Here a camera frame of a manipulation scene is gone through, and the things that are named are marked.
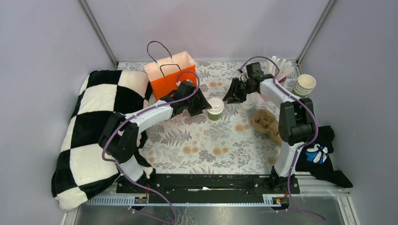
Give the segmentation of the clear white plastic cup lid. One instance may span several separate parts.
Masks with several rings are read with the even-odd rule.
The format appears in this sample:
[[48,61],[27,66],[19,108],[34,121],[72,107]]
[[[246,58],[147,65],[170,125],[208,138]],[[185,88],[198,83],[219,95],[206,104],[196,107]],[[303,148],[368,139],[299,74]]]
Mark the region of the clear white plastic cup lid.
[[221,114],[224,110],[224,102],[220,98],[211,98],[208,100],[208,103],[211,105],[210,109],[207,109],[207,112],[212,115]]

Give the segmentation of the green paper coffee cup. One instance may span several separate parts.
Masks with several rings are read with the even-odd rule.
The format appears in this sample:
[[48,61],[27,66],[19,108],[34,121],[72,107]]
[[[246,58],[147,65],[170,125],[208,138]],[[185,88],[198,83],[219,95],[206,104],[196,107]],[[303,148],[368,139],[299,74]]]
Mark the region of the green paper coffee cup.
[[210,114],[210,113],[207,113],[207,114],[208,114],[209,119],[212,120],[212,121],[217,121],[217,120],[219,120],[219,119],[221,118],[221,115],[222,115],[222,113],[221,113],[221,114],[218,114],[218,115],[212,115],[212,114]]

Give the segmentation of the orange paper gift bag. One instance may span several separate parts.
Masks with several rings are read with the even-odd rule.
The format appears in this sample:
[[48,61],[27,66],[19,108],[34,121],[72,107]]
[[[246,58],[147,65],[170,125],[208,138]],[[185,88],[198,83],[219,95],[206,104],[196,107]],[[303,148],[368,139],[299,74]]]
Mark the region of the orange paper gift bag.
[[191,81],[197,85],[196,62],[187,52],[169,54],[169,57],[156,60],[144,66],[148,75],[153,94],[156,100],[168,95],[177,89],[177,84],[183,81]]

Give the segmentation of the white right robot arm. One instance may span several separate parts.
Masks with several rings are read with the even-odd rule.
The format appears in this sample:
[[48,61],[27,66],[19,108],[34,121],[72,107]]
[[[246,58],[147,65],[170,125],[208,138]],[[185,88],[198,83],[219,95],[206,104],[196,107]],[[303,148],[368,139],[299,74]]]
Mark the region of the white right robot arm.
[[257,92],[278,106],[278,132],[282,146],[280,157],[273,166],[266,184],[273,192],[281,193],[291,184],[301,149],[313,142],[318,135],[313,103],[309,98],[301,99],[291,94],[280,85],[276,76],[265,74],[260,63],[245,63],[244,66],[246,80],[233,78],[223,101],[228,104],[243,103],[248,94]]

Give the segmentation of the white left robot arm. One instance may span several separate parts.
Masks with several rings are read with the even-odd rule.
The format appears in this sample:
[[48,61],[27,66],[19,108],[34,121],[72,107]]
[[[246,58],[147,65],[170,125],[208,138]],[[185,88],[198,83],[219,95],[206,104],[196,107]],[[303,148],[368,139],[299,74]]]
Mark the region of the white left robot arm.
[[102,154],[109,154],[110,161],[129,179],[128,187],[139,193],[144,190],[146,182],[142,177],[144,170],[135,156],[138,153],[139,135],[158,122],[182,114],[184,110],[193,117],[207,109],[211,109],[211,105],[200,88],[189,81],[183,81],[177,89],[145,109],[126,115],[113,113],[100,135],[98,144],[103,149]]

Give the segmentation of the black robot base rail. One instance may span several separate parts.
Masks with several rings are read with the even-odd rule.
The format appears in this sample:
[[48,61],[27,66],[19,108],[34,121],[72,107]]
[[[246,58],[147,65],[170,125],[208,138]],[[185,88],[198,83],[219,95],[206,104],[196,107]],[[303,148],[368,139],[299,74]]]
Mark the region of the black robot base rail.
[[281,201],[266,200],[276,195],[288,198],[287,192],[299,194],[295,177],[276,179],[267,175],[219,174],[157,174],[154,178],[141,178],[138,184],[164,195],[172,204],[264,204],[276,205]]

